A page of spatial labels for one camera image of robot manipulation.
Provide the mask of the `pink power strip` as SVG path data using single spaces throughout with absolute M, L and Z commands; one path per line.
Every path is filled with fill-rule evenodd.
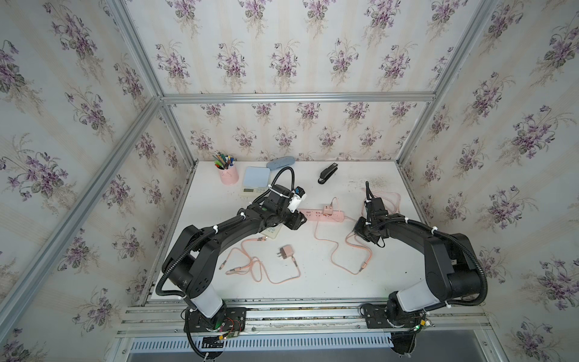
M 327 222 L 327 223 L 342 223 L 345 220 L 345 214 L 342 211 L 315 210 L 315 209 L 301 209 L 308 221 L 312 222 Z

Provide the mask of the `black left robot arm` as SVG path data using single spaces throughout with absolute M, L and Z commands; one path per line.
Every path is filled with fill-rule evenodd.
M 211 285 L 221 253 L 268 228 L 299 229 L 307 221 L 298 211 L 305 197 L 305 190 L 296 185 L 294 169 L 286 166 L 264 193 L 231 219 L 202 229 L 186 227 L 164 260 L 155 293 L 178 297 L 205 318 L 214 318 L 225 307 Z

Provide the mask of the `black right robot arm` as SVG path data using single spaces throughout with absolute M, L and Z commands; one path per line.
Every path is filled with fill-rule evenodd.
M 402 325 L 419 312 L 485 302 L 487 277 L 466 235 L 441 232 L 436 226 L 390 213 L 369 183 L 365 192 L 366 215 L 357 220 L 354 234 L 376 246 L 397 239 L 424 257 L 424 280 L 388 297 L 385 316 L 393 325 Z

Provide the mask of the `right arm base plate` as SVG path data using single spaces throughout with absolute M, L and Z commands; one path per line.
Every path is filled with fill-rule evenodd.
M 359 312 L 368 329 L 395 328 L 416 332 L 427 325 L 423 312 L 404 312 L 389 304 L 364 303 Z

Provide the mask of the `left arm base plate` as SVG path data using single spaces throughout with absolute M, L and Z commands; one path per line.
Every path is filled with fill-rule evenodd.
M 222 307 L 212 318 L 200 311 L 186 309 L 182 313 L 185 329 L 191 333 L 240 333 L 245 329 L 247 309 Z

